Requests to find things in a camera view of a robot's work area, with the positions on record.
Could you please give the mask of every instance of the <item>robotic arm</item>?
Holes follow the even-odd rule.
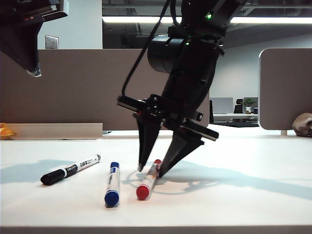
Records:
[[[202,137],[216,140],[218,133],[194,123],[203,114],[197,112],[212,84],[216,62],[224,52],[218,41],[225,37],[227,25],[247,0],[183,0],[182,22],[176,21],[176,0],[166,0],[162,18],[170,4],[174,26],[167,36],[152,40],[159,22],[125,82],[118,105],[134,111],[139,129],[139,165],[142,171],[161,125],[173,131],[173,140],[161,164],[163,176],[181,159],[203,145]],[[41,75],[37,53],[37,34],[42,23],[66,16],[67,0],[1,0],[0,50],[32,76]],[[125,95],[125,87],[143,57],[147,46],[150,65],[169,73],[160,96],[151,94],[136,100]]]
[[[118,105],[134,111],[139,129],[138,170],[145,166],[161,124],[173,131],[173,139],[161,164],[163,176],[181,159],[203,145],[202,137],[216,140],[218,133],[194,123],[203,114],[197,112],[212,84],[216,62],[224,52],[218,41],[226,34],[232,17],[246,0],[183,0],[182,22],[176,21],[176,0],[171,0],[175,26],[167,36],[155,37],[148,50],[150,65],[169,73],[161,96],[152,94],[144,100],[125,95]]]

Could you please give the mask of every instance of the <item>marker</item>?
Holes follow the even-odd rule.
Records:
[[[152,167],[148,171],[141,184],[136,189],[136,195],[139,200],[145,200],[153,188],[154,182],[158,176],[161,160],[157,159],[152,164]]]
[[[114,207],[119,202],[119,181],[120,181],[119,163],[112,162],[111,172],[108,178],[108,186],[104,198],[107,207]]]
[[[40,180],[44,185],[52,185],[64,178],[72,176],[73,174],[75,174],[76,172],[82,169],[90,167],[91,165],[99,162],[100,159],[101,159],[100,155],[94,155],[93,157],[76,162],[75,164],[71,166],[61,168],[56,171],[45,174],[41,177]]]

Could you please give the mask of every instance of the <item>ceiling light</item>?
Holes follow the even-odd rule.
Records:
[[[297,17],[234,17],[231,23],[292,23],[307,24],[312,23],[312,18]]]
[[[103,16],[103,21],[106,23],[157,23],[159,17],[142,17],[142,16]],[[177,17],[176,20],[180,23],[182,18]],[[163,17],[162,23],[173,23],[171,17]],[[308,24],[312,23],[312,18],[297,18],[297,17],[234,17],[231,23],[275,23],[275,24]]]
[[[159,17],[154,16],[103,16],[103,21],[106,23],[157,23]],[[177,17],[176,20],[181,22],[182,18]],[[171,17],[163,17],[162,23],[173,23]]]

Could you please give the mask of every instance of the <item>electrical outlet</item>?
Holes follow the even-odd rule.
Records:
[[[45,35],[45,49],[57,50],[59,49],[59,38],[54,36]]]

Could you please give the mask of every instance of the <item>beige partition wall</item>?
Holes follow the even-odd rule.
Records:
[[[292,129],[312,113],[312,49],[270,48],[260,54],[259,122],[268,130]]]
[[[140,50],[40,50],[42,77],[30,77],[2,55],[0,121],[7,123],[102,122],[105,130],[137,129],[132,112],[117,97]],[[126,94],[139,99],[161,94],[168,74],[154,71],[147,56]],[[199,111],[209,122],[209,97]]]

